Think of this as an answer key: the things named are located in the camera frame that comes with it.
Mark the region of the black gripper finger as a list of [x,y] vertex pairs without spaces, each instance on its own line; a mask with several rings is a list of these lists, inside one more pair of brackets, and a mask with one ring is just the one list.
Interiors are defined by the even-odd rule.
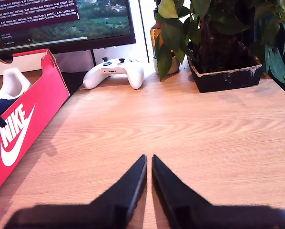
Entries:
[[91,204],[91,229],[125,229],[133,217],[147,179],[147,156],[139,159]]
[[172,229],[199,229],[194,211],[212,204],[199,195],[157,156],[152,156],[152,180]]

